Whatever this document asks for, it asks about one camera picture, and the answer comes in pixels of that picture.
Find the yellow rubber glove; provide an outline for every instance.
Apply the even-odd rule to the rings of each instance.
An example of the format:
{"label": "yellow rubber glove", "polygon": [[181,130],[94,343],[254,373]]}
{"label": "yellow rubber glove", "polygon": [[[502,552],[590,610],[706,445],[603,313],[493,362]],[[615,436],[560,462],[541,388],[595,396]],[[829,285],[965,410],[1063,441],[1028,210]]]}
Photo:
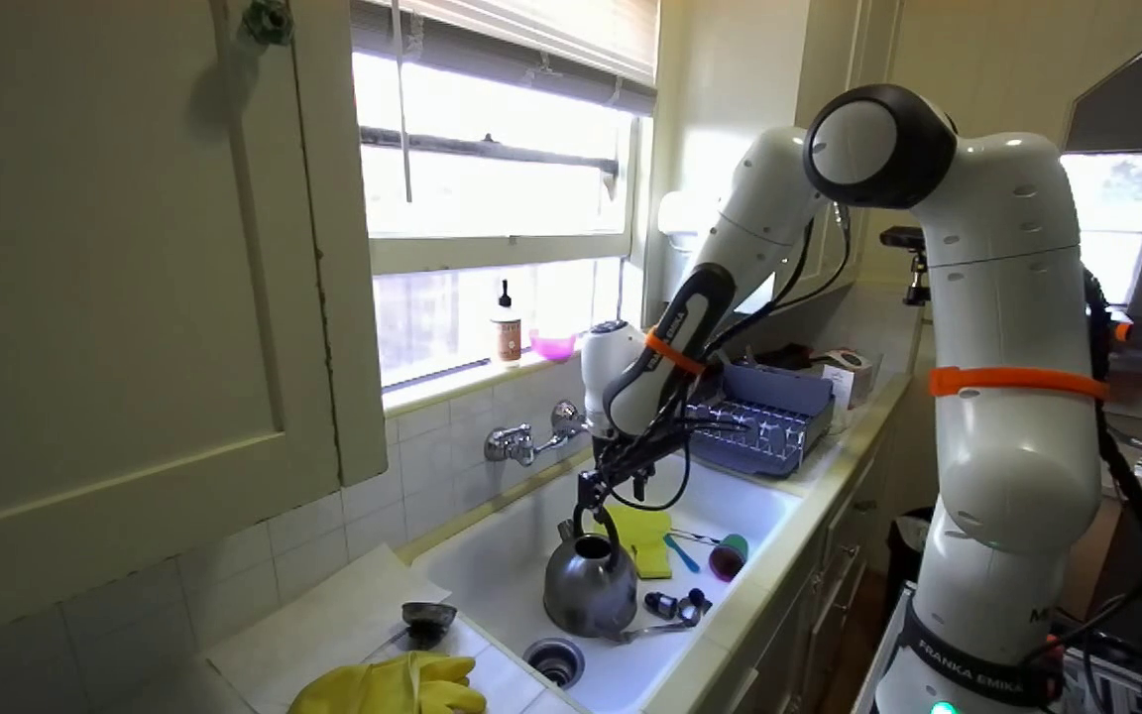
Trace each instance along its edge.
{"label": "yellow rubber glove", "polygon": [[473,666],[428,652],[337,666],[296,692],[290,714],[486,714],[486,697],[469,686]]}

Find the cabinet door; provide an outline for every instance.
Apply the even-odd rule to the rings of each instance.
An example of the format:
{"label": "cabinet door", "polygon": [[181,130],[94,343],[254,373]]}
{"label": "cabinet door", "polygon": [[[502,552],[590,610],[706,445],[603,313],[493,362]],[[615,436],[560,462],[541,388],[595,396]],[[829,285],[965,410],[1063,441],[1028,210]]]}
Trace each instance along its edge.
{"label": "cabinet door", "polygon": [[237,15],[0,0],[0,623],[337,487],[293,57]]}

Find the yellow sponge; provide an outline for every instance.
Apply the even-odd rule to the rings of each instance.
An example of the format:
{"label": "yellow sponge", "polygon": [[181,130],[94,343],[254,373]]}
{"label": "yellow sponge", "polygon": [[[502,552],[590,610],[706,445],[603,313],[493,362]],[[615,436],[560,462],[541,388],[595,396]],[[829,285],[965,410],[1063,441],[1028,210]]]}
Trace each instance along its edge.
{"label": "yellow sponge", "polygon": [[625,557],[637,569],[637,578],[672,578],[672,552],[664,543],[664,536],[673,527],[672,512],[637,512],[637,510],[624,510],[624,506],[605,506],[615,532],[617,532],[617,548],[625,548]]}

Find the drain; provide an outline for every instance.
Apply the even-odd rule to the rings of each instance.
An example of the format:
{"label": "drain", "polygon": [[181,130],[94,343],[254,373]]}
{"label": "drain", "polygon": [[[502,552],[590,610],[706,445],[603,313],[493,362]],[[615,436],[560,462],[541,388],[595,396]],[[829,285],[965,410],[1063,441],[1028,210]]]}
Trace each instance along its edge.
{"label": "drain", "polygon": [[534,639],[525,656],[549,684],[574,686],[584,676],[584,656],[566,639]]}

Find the white robotic arm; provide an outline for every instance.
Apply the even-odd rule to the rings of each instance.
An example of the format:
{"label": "white robotic arm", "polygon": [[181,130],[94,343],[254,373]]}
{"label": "white robotic arm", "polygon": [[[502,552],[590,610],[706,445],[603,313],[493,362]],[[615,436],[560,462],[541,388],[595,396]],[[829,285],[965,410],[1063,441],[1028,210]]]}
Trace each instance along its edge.
{"label": "white robotic arm", "polygon": [[916,210],[949,371],[935,380],[941,500],[876,707],[1043,711],[1023,656],[1043,643],[1068,552],[1098,510],[1080,224],[1052,142],[958,141],[903,88],[835,96],[814,135],[760,135],[690,284],[603,388],[615,430],[600,441],[600,482],[646,463],[617,453],[665,425],[714,327],[802,243],[820,194]]}

